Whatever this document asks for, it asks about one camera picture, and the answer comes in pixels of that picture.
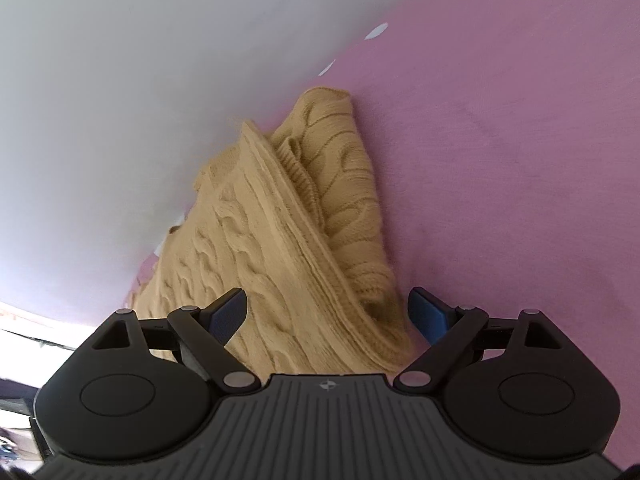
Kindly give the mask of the yellow cable knit cardigan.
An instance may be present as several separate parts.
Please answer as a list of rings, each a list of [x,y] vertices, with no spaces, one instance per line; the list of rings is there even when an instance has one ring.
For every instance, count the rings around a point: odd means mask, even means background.
[[[273,132],[244,122],[130,296],[142,318],[247,296],[229,351],[272,374],[392,374],[413,354],[370,158],[343,90],[304,92]]]

